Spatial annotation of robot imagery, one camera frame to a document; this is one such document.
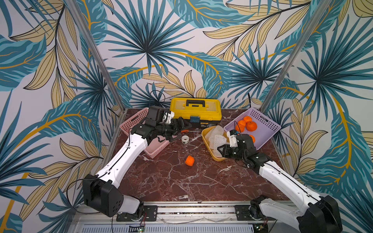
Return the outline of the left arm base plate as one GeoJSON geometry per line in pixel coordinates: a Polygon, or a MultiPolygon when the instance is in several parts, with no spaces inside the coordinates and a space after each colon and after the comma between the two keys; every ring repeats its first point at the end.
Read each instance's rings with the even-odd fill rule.
{"type": "Polygon", "coordinates": [[[157,220],[158,206],[156,205],[141,205],[134,214],[118,212],[116,216],[117,222],[155,222],[157,220]]]}

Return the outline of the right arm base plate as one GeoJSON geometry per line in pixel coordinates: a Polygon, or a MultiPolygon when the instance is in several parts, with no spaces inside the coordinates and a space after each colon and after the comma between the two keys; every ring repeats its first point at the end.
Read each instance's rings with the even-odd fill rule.
{"type": "Polygon", "coordinates": [[[238,221],[272,221],[274,218],[264,216],[258,207],[252,207],[250,204],[235,205],[235,214],[238,221]]]}

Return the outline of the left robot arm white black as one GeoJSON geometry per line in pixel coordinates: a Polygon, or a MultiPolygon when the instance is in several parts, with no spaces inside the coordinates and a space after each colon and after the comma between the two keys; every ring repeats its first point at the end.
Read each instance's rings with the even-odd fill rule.
{"type": "Polygon", "coordinates": [[[122,212],[140,218],[143,212],[141,201],[119,191],[123,177],[154,139],[164,137],[167,141],[172,141],[183,130],[191,127],[192,124],[182,117],[169,122],[157,122],[147,118],[143,123],[137,124],[110,162],[95,175],[87,175],[83,179],[84,204],[108,217],[122,212]]]}

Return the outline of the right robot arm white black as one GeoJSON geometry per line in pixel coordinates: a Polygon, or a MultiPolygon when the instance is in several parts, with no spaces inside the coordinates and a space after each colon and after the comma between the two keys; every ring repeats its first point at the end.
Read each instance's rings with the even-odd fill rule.
{"type": "Polygon", "coordinates": [[[242,161],[248,169],[272,183],[295,205],[292,208],[262,195],[250,202],[248,214],[252,219],[274,218],[301,233],[342,232],[337,201],[329,195],[324,197],[307,188],[286,173],[269,156],[256,150],[250,135],[229,136],[226,142],[218,144],[217,151],[223,158],[242,161]]]}

